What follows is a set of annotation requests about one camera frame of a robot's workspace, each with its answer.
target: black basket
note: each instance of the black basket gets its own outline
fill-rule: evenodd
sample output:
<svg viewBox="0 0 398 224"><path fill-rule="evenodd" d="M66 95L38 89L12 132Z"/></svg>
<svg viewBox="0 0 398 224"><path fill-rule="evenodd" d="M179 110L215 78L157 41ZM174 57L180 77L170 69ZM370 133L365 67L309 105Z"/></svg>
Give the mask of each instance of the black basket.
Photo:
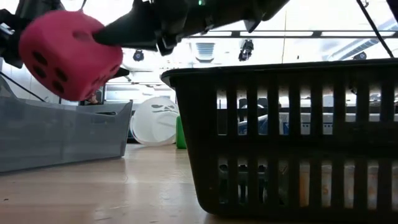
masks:
<svg viewBox="0 0 398 224"><path fill-rule="evenodd" d="M178 69L165 72L162 80L177 93L198 201L207 212L279 221L398 219L398 202L392 202L398 197L393 193L398 184L392 184L398 159L398 60ZM333 92L334 102L329 134L323 133L325 89ZM226 116L218 114L220 90L226 93ZM247 92L245 135L238 134L238 90ZM378 122L369 121L374 90L381 92ZM267 134L258 131L257 99L263 91ZM306 135L301 133L303 91L311 101ZM355 122L346 121L349 91L356 93ZM280 95L289 97L288 134L280 134ZM219 119L226 120L226 133L218 132Z"/></svg>

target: wooden surface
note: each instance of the wooden surface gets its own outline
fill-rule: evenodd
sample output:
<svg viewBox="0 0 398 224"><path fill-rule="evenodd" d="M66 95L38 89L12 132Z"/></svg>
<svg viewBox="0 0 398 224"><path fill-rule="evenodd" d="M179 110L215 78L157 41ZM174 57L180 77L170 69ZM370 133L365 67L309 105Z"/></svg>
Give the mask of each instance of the wooden surface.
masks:
<svg viewBox="0 0 398 224"><path fill-rule="evenodd" d="M186 150L129 144L123 159L0 177L0 223L259 223L203 211Z"/></svg>

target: white bucket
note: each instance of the white bucket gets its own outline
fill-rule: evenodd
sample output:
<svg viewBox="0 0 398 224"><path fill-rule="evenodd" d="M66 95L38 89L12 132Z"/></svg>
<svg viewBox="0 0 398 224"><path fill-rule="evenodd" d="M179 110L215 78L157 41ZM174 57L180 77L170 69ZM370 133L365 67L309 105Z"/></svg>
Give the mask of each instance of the white bucket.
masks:
<svg viewBox="0 0 398 224"><path fill-rule="evenodd" d="M164 97L141 103L131 118L134 139L145 146L164 146L175 142L177 105Z"/></svg>

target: gray plastic bin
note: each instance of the gray plastic bin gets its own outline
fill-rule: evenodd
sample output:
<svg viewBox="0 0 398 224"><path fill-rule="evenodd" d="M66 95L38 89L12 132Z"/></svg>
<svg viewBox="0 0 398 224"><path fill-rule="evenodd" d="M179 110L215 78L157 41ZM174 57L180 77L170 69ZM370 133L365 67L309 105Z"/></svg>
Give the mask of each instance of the gray plastic bin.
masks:
<svg viewBox="0 0 398 224"><path fill-rule="evenodd" d="M0 173L122 157L131 108L18 99L0 77Z"/></svg>

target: basket slot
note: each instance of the basket slot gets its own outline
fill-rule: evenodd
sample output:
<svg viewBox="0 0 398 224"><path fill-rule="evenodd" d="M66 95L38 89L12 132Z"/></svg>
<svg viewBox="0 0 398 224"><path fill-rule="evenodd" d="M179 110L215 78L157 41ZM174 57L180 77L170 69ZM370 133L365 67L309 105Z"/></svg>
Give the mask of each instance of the basket slot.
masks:
<svg viewBox="0 0 398 224"><path fill-rule="evenodd" d="M322 205L322 164L317 158L310 160L310 204L312 208Z"/></svg>
<svg viewBox="0 0 398 224"><path fill-rule="evenodd" d="M279 181L278 181L279 163L277 158L268 160L268 200L267 206L275 208L279 206Z"/></svg>
<svg viewBox="0 0 398 224"><path fill-rule="evenodd" d="M377 181L379 176L379 164L378 161L368 161L368 210L377 209L378 195L377 190L379 188L379 182Z"/></svg>
<svg viewBox="0 0 398 224"><path fill-rule="evenodd" d="M379 175L377 176L377 209L383 212L392 210L392 161L379 161Z"/></svg>
<svg viewBox="0 0 398 224"><path fill-rule="evenodd" d="M237 159L228 159L228 203L232 205L238 204L238 160Z"/></svg>
<svg viewBox="0 0 398 224"><path fill-rule="evenodd" d="M344 207L344 159L336 157L332 161L331 170L331 207Z"/></svg>
<svg viewBox="0 0 398 224"><path fill-rule="evenodd" d="M301 136L300 84L296 79L289 86L289 135Z"/></svg>
<svg viewBox="0 0 398 224"><path fill-rule="evenodd" d="M268 84L268 135L277 140L279 136L279 86L276 76L271 76Z"/></svg>
<svg viewBox="0 0 398 224"><path fill-rule="evenodd" d="M256 138L258 136L258 118L257 118L257 86L248 86L248 136Z"/></svg>
<svg viewBox="0 0 398 224"><path fill-rule="evenodd" d="M266 82L258 84L257 87L257 120L258 132L260 136L268 135L268 97Z"/></svg>
<svg viewBox="0 0 398 224"><path fill-rule="evenodd" d="M369 122L369 82L365 79L358 80L356 94L356 122Z"/></svg>
<svg viewBox="0 0 398 224"><path fill-rule="evenodd" d="M381 83L381 112L380 121L381 122L393 122L395 107L395 83L391 78L386 78Z"/></svg>
<svg viewBox="0 0 398 224"><path fill-rule="evenodd" d="M330 161L322 162L322 207L331 206L331 173L333 172L333 167Z"/></svg>
<svg viewBox="0 0 398 224"><path fill-rule="evenodd" d="M237 93L234 85L229 85L226 92L227 135L234 139L238 135Z"/></svg>
<svg viewBox="0 0 398 224"><path fill-rule="evenodd" d="M333 86L333 135L344 130L346 119L346 83L344 76L336 76Z"/></svg>
<svg viewBox="0 0 398 224"><path fill-rule="evenodd" d="M259 203L265 204L268 200L268 169L267 161L265 159L258 160L258 179L259 179Z"/></svg>
<svg viewBox="0 0 398 224"><path fill-rule="evenodd" d="M354 161L346 161L344 164L344 208L354 208Z"/></svg>
<svg viewBox="0 0 398 224"><path fill-rule="evenodd" d="M248 204L249 170L246 159L238 159L238 203Z"/></svg>
<svg viewBox="0 0 398 224"><path fill-rule="evenodd" d="M286 159L279 159L278 182L279 205L287 207L289 205L289 161Z"/></svg>
<svg viewBox="0 0 398 224"><path fill-rule="evenodd" d="M250 205L259 205L259 178L257 158L248 160L249 182L248 182L248 202Z"/></svg>
<svg viewBox="0 0 398 224"><path fill-rule="evenodd" d="M366 211L368 209L367 185L368 161L366 159L356 159L354 170L354 209L359 211Z"/></svg>
<svg viewBox="0 0 398 224"><path fill-rule="evenodd" d="M247 136L249 125L248 125L248 91L246 86L237 87L237 97L235 100L239 101L238 104L238 135Z"/></svg>
<svg viewBox="0 0 398 224"><path fill-rule="evenodd" d="M311 167L308 161L300 161L300 207L307 207L310 195L310 171Z"/></svg>
<svg viewBox="0 0 398 224"><path fill-rule="evenodd" d="M289 159L289 207L298 208L300 206L300 161L296 157Z"/></svg>
<svg viewBox="0 0 398 224"><path fill-rule="evenodd" d="M219 203L228 203L229 193L229 165L226 159L218 159L218 196Z"/></svg>
<svg viewBox="0 0 398 224"><path fill-rule="evenodd" d="M392 209L398 212L398 163L392 163Z"/></svg>
<svg viewBox="0 0 398 224"><path fill-rule="evenodd" d="M227 105L227 110L226 114L223 114L225 110L223 110L223 102L226 98L226 90L222 88L217 89L217 100L216 100L216 105L217 105L217 134L219 136L225 136L228 134L228 105Z"/></svg>

